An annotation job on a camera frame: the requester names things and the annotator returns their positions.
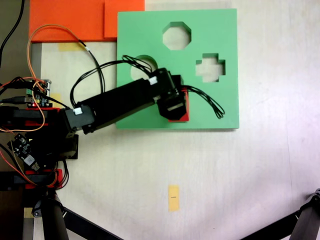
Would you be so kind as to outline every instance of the yellow tape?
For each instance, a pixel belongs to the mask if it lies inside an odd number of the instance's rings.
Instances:
[[[86,51],[85,47],[78,42],[61,42],[58,43],[59,52],[76,52]]]
[[[60,93],[50,93],[50,97],[59,101],[61,103],[61,94]],[[56,103],[54,101],[51,101],[53,108],[64,108],[64,106],[60,105],[59,103]]]
[[[24,209],[24,215],[23,217],[25,219],[32,219],[34,216],[32,215],[32,207],[25,207]]]
[[[179,210],[179,186],[169,185],[168,188],[169,196],[169,212],[174,212]]]

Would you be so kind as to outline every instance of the white table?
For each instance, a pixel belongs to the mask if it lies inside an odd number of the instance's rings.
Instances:
[[[70,181],[58,191],[62,203],[125,240],[238,240],[300,208],[320,187],[320,1],[145,1],[146,10],[238,10],[240,128],[111,125],[80,134]],[[115,43],[88,46],[100,63],[116,59]],[[41,78],[69,106],[72,85],[93,67],[84,51],[42,45]],[[103,70],[108,89],[115,70]],[[98,93],[94,75],[75,98]],[[180,187],[175,212],[168,211],[171,184]],[[40,219],[35,239],[42,239]]]

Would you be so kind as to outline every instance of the orange foam sheet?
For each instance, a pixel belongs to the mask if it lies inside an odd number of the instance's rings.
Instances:
[[[144,0],[30,0],[29,36],[45,24],[71,29],[85,42],[116,41],[118,12],[144,11]],[[40,30],[33,43],[77,42],[67,31]]]
[[[118,36],[118,12],[138,12],[145,10],[145,0],[105,0],[104,38],[116,41]]]

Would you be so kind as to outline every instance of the cross-shaped hole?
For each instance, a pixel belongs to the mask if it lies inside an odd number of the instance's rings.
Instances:
[[[204,83],[219,82],[219,77],[226,75],[226,61],[216,53],[205,53],[202,60],[195,62],[195,75],[202,76]]]

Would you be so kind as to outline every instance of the black tripod leg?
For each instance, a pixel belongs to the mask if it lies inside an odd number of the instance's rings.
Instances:
[[[41,205],[45,240],[69,240],[60,205],[51,199]]]
[[[289,236],[295,228],[300,212],[296,211],[265,228],[252,233],[242,240],[281,240]]]
[[[320,215],[313,205],[302,210],[290,240],[316,240],[320,227]]]

